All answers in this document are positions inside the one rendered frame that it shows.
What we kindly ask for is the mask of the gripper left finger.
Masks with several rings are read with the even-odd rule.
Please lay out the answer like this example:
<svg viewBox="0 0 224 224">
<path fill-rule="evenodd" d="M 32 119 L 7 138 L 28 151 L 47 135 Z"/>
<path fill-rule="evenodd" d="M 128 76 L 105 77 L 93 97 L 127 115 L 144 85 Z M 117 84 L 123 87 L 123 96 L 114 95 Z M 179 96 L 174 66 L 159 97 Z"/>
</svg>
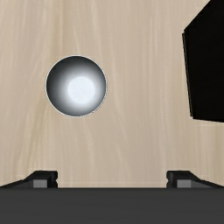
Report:
<svg viewBox="0 0 224 224">
<path fill-rule="evenodd" d="M 57 188 L 57 171 L 34 171 L 25 179 L 1 185 L 1 188 Z"/>
</svg>

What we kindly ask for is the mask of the porcelain bowl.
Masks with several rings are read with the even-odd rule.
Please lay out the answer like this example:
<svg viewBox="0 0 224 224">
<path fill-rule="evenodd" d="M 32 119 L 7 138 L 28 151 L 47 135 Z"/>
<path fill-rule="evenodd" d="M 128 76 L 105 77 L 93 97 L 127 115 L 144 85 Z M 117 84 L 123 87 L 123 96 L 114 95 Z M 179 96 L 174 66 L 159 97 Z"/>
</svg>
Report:
<svg viewBox="0 0 224 224">
<path fill-rule="evenodd" d="M 94 113 L 104 102 L 107 80 L 92 59 L 72 55 L 52 66 L 46 77 L 45 92 L 61 114 L 83 117 Z"/>
</svg>

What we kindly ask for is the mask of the cabinet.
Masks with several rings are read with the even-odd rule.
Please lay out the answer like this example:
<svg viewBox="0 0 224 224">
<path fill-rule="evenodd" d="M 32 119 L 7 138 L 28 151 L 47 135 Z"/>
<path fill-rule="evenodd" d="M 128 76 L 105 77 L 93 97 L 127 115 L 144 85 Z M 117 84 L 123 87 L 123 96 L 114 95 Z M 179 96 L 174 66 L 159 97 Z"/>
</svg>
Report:
<svg viewBox="0 0 224 224">
<path fill-rule="evenodd" d="M 210 0 L 182 40 L 190 116 L 224 123 L 224 0 Z"/>
</svg>

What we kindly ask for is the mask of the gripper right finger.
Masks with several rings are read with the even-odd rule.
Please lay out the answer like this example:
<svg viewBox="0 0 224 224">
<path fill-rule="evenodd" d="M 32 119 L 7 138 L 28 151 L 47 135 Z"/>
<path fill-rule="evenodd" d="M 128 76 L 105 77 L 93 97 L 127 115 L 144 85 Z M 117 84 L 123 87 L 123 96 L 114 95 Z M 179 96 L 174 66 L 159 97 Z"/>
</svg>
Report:
<svg viewBox="0 0 224 224">
<path fill-rule="evenodd" d="M 222 188 L 222 185 L 200 179 L 190 171 L 168 171 L 166 178 L 167 188 Z"/>
</svg>

